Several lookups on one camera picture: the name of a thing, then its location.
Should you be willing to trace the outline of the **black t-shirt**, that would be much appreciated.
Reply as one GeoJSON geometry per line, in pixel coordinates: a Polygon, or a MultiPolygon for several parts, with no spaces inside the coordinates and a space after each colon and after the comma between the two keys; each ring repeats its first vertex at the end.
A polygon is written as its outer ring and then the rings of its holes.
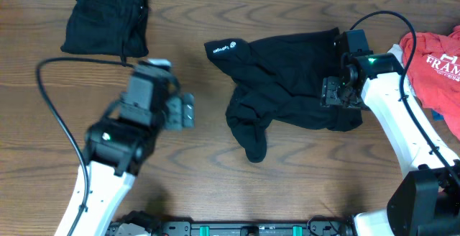
{"type": "Polygon", "coordinates": [[[274,120],[308,130],[348,132],[362,124],[358,109],[321,106],[323,80],[339,74],[337,27],[247,42],[226,38],[204,43],[208,60],[236,84],[226,122],[247,159],[267,154],[266,130],[274,120]]]}

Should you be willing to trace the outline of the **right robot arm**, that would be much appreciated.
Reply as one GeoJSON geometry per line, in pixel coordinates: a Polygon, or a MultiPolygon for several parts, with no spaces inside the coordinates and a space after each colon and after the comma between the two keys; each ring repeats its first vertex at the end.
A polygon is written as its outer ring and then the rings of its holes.
{"type": "Polygon", "coordinates": [[[355,235],[458,235],[459,156],[438,136],[402,83],[391,53],[342,53],[340,75],[325,78],[324,106],[368,109],[394,150],[403,180],[385,208],[356,214],[355,235]]]}

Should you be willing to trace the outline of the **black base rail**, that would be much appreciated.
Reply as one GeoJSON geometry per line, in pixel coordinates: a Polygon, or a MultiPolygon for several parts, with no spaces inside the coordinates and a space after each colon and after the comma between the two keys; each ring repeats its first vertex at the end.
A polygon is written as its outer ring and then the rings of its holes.
{"type": "Polygon", "coordinates": [[[111,222],[105,236],[353,236],[350,221],[317,215],[306,221],[196,222],[132,211],[111,222]]]}

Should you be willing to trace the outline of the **blue garment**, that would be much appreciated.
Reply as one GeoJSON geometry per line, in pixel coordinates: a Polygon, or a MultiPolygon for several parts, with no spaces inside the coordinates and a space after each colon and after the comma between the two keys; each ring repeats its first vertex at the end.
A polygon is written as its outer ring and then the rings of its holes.
{"type": "Polygon", "coordinates": [[[436,112],[436,111],[434,111],[434,110],[431,110],[431,113],[432,113],[432,117],[433,117],[433,119],[434,119],[435,121],[444,120],[442,114],[439,114],[438,112],[436,112]]]}

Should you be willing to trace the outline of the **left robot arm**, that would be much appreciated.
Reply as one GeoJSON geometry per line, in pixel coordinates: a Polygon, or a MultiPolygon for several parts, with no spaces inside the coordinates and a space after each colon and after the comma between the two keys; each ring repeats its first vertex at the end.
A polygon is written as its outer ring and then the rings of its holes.
{"type": "Polygon", "coordinates": [[[161,131],[194,127],[194,96],[180,91],[171,67],[166,59],[139,63],[127,90],[88,128],[83,165],[56,235],[104,235],[161,131]]]}

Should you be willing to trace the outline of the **red printed t-shirt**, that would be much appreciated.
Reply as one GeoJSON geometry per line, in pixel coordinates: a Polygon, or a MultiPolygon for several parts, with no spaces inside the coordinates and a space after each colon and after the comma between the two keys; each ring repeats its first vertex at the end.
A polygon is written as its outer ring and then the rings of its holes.
{"type": "Polygon", "coordinates": [[[416,41],[407,33],[399,46],[404,64],[415,49],[407,75],[423,107],[442,114],[450,131],[458,137],[459,26],[450,35],[419,32],[416,41]]]}

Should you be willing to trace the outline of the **folded black garment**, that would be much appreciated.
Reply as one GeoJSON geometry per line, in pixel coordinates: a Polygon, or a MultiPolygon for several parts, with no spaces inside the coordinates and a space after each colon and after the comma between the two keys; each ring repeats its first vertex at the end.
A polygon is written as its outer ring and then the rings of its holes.
{"type": "Polygon", "coordinates": [[[60,49],[74,55],[142,58],[149,54],[149,0],[75,0],[60,49]]]}

